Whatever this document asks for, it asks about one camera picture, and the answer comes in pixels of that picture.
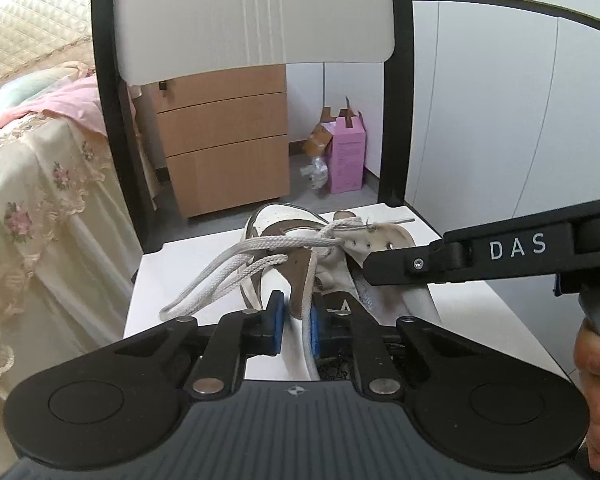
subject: shoe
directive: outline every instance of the shoe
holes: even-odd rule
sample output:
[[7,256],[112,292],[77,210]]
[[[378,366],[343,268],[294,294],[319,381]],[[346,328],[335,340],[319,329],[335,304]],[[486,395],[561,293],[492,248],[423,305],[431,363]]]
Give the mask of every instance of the shoe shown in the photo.
[[415,246],[401,222],[364,224],[349,211],[338,211],[327,222],[295,205],[264,205],[249,218],[241,241],[213,260],[160,311],[160,318],[193,316],[238,286],[247,307],[262,310],[271,293],[281,290],[287,306],[279,356],[284,379],[343,378],[346,362],[334,372],[333,362],[317,363],[311,353],[315,291],[322,293],[328,310],[364,309],[380,324],[393,326],[400,316],[442,324],[427,285],[371,287],[362,276],[362,263],[371,252]]

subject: cabinet drawer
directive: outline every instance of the cabinet drawer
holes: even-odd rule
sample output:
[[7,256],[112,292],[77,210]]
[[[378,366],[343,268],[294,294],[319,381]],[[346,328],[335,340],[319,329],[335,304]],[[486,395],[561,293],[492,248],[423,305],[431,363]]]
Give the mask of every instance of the cabinet drawer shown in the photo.
[[158,114],[165,156],[286,134],[286,94],[266,94]]
[[167,165],[183,217],[289,194],[286,135],[170,156]]
[[250,66],[170,79],[161,91],[158,83],[145,87],[156,112],[213,101],[286,91],[286,66]]

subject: shoelace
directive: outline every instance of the shoelace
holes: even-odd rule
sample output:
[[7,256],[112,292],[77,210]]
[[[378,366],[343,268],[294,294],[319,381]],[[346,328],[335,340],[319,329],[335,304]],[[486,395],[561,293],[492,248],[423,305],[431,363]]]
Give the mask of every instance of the shoelace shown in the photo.
[[[202,308],[234,290],[243,280],[266,267],[279,265],[288,260],[286,254],[270,254],[248,264],[254,254],[259,251],[298,247],[335,247],[340,244],[340,239],[336,238],[335,231],[360,229],[364,226],[362,218],[356,216],[329,222],[315,234],[263,236],[238,242],[208,264],[174,301],[160,309],[160,319],[166,321],[178,316],[193,316]],[[318,254],[317,258],[323,258],[328,253],[329,251]],[[211,277],[210,281],[202,290],[190,298],[190,295],[209,277]]]

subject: quilted headboard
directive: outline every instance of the quilted headboard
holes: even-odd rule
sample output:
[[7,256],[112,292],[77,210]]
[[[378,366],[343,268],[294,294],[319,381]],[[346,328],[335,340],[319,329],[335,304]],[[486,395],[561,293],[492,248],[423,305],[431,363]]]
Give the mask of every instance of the quilted headboard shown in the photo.
[[91,0],[13,0],[0,9],[0,82],[69,60],[95,68]]

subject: silver rivet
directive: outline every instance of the silver rivet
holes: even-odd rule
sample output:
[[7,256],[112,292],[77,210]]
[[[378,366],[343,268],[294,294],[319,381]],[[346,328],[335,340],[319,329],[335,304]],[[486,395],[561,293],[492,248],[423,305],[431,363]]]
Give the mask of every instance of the silver rivet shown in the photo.
[[369,383],[369,389],[378,395],[391,395],[400,389],[400,383],[394,379],[374,379]]
[[211,395],[221,392],[224,388],[224,383],[215,377],[206,377],[198,379],[193,383],[193,390],[199,394]]

